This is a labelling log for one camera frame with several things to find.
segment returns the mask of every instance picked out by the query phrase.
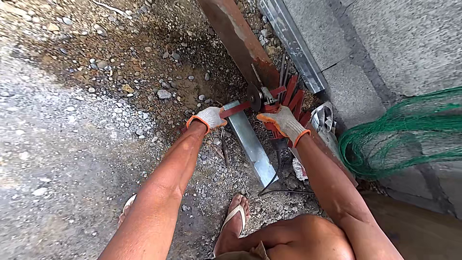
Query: rust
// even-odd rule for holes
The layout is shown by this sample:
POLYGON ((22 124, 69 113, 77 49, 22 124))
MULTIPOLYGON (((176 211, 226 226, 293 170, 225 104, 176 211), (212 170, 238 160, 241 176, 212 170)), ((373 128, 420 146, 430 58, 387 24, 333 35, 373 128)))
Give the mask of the rust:
POLYGON ((223 45, 250 84, 260 86, 252 64, 269 90, 279 87, 279 72, 233 0, 198 0, 223 45))

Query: concrete block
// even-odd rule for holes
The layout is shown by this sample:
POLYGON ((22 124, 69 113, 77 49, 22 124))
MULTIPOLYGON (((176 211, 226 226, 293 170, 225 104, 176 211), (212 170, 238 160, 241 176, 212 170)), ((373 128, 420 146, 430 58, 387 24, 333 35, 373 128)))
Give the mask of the concrete block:
POLYGON ((350 53, 344 32, 326 0, 283 0, 321 70, 350 53))
POLYGON ((422 209, 427 209, 441 214, 445 214, 439 207, 438 203, 431 199, 414 196, 409 193, 397 192, 392 189, 387 189, 387 194, 396 200, 418 206, 422 209))
POLYGON ((324 72, 329 88, 326 94, 334 104, 345 126, 373 121, 383 115, 385 108, 363 70, 343 60, 324 72))
POLYGON ((380 179, 379 182, 384 187, 398 192, 407 193, 426 199, 433 199, 432 194, 428 190, 424 176, 414 167, 403 169, 397 174, 380 179))
POLYGON ((460 1, 357 0, 348 9, 387 87, 420 95, 462 85, 460 1))
POLYGON ((439 183, 449 202, 454 205, 456 216, 462 219, 462 161, 432 163, 439 183))

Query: wire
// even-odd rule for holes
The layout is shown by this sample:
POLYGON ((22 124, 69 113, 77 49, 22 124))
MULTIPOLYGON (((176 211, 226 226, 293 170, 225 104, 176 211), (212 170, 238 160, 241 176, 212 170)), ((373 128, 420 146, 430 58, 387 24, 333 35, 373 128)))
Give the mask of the wire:
POLYGON ((266 187, 264 187, 261 190, 261 192, 259 192, 257 194, 257 196, 261 197, 263 195, 266 195, 266 194, 269 194, 269 193, 272 193, 272 192, 292 192, 292 193, 314 194, 314 192, 291 191, 291 190, 271 190, 271 191, 264 192, 273 183, 276 176, 278 176, 278 173, 280 173, 282 171, 281 150, 276 150, 276 156, 278 157, 278 169, 276 170, 276 173, 274 174, 273 178, 268 183, 268 185, 266 185, 266 187))

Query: white flip-flop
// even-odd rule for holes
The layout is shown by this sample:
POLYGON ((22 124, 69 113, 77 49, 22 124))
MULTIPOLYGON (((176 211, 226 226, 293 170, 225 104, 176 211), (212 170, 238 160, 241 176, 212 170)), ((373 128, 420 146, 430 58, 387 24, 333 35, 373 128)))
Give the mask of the white flip-flop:
POLYGON ((220 233, 221 233, 221 231, 223 230, 223 227, 226 225, 226 223, 228 223, 228 221, 230 221, 231 218, 234 217, 234 215, 235 215, 236 213, 238 213, 238 212, 241 213, 241 220, 242 220, 242 229, 241 229, 241 232, 239 233, 239 235, 242 234, 242 232, 244 231, 244 227, 245 227, 245 211, 244 211, 244 208, 241 206, 241 204, 237 205, 236 208, 234 208, 234 209, 228 214, 228 216, 226 216, 225 223, 223 223, 223 226, 221 226, 220 233))

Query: white knit glove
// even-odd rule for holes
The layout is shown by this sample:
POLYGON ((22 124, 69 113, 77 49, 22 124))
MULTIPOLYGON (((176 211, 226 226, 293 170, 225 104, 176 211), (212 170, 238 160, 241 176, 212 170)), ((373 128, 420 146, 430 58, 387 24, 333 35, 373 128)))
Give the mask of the white knit glove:
POLYGON ((216 106, 210 106, 201 112, 197 113, 197 115, 191 116, 191 118, 186 122, 186 127, 189 128, 189 125, 194 119, 198 119, 203 122, 207 126, 207 133, 210 130, 213 130, 219 126, 226 125, 228 121, 220 118, 220 111, 222 108, 216 106))
POLYGON ((297 145, 302 135, 306 133, 310 134, 310 130, 305 129, 286 106, 281 106, 281 109, 277 113, 258 114, 257 119, 265 123, 273 123, 283 136, 290 138, 293 147, 297 145))

